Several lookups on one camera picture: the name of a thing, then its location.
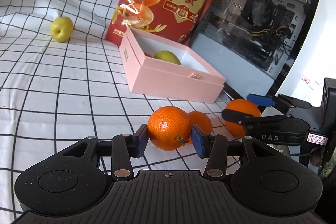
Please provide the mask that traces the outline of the pink gift box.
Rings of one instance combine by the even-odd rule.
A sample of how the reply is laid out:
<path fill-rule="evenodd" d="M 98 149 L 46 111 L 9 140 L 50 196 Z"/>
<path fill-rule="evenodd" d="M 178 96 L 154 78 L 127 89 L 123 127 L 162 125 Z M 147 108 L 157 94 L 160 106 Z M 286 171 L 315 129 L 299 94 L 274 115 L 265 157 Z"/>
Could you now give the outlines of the pink gift box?
<path fill-rule="evenodd" d="M 148 57 L 166 50 L 181 65 Z M 127 28 L 120 55 L 129 90 L 147 96 L 214 103 L 226 79 L 191 48 L 135 28 Z"/>

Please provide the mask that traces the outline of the white black grid tablecloth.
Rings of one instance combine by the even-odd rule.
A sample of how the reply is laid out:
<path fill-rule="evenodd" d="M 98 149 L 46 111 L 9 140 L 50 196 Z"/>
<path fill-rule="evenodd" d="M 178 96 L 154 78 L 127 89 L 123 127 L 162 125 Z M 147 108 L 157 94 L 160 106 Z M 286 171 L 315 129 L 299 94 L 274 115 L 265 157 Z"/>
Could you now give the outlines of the white black grid tablecloth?
<path fill-rule="evenodd" d="M 118 1 L 1 0 L 1 223 L 22 213 L 21 172 L 85 137 L 133 134 L 160 107 L 203 112 L 213 134 L 234 139 L 225 93 L 209 104 L 129 91 L 119 49 L 105 39 Z M 50 25 L 62 16 L 74 28 L 57 42 Z"/>

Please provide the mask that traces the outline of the large orange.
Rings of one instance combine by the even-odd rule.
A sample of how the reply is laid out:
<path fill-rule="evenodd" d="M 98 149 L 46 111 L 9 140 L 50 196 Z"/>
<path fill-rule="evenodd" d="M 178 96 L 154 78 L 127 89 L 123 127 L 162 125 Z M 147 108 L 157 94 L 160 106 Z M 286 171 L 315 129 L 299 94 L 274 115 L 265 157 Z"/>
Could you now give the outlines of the large orange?
<path fill-rule="evenodd" d="M 222 117 L 228 131 L 236 138 L 245 136 L 244 121 L 246 117 L 261 117 L 260 110 L 252 102 L 244 99 L 231 101 L 222 111 Z"/>

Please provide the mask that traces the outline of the glass panel computer case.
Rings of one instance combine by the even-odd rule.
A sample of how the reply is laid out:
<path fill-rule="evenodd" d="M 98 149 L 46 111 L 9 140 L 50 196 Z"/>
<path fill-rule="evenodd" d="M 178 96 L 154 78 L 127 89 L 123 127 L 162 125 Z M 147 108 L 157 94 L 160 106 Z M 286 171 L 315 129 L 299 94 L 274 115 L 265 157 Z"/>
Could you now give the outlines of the glass panel computer case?
<path fill-rule="evenodd" d="M 273 96 L 296 58 L 319 0 L 213 0 L 190 47 L 224 78 L 231 98 Z"/>

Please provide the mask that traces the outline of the green pear in box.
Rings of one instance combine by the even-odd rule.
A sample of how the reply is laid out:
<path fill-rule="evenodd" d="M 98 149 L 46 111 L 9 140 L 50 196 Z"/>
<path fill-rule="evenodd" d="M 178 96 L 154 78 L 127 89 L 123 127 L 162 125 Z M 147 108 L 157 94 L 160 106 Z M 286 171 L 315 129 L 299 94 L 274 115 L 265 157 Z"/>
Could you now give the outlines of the green pear in box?
<path fill-rule="evenodd" d="M 158 60 L 166 61 L 172 64 L 181 65 L 179 58 L 170 51 L 165 51 L 165 50 L 158 51 L 154 55 L 154 58 Z"/>

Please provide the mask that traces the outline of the yellow-green apple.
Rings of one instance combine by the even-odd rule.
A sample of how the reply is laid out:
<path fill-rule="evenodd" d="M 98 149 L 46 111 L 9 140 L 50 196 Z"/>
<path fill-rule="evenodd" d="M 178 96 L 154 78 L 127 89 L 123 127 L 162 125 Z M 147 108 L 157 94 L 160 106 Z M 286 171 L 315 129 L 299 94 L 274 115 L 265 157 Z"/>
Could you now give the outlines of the yellow-green apple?
<path fill-rule="evenodd" d="M 68 40 L 74 30 L 74 23 L 67 16 L 55 19 L 50 25 L 50 34 L 57 42 Z"/>

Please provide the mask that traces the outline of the small mandarin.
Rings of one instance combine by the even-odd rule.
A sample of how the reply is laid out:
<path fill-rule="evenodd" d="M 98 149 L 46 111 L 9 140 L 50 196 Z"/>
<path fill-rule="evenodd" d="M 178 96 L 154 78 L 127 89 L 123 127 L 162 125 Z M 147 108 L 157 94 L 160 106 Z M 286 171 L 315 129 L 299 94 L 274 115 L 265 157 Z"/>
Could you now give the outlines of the small mandarin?
<path fill-rule="evenodd" d="M 175 150 L 189 142 L 192 123 L 188 114 L 175 106 L 156 110 L 147 123 L 149 139 L 164 151 Z"/>
<path fill-rule="evenodd" d="M 199 111 L 192 111 L 188 113 L 191 124 L 197 125 L 205 135 L 210 135 L 212 133 L 212 123 L 209 117 L 205 113 Z"/>

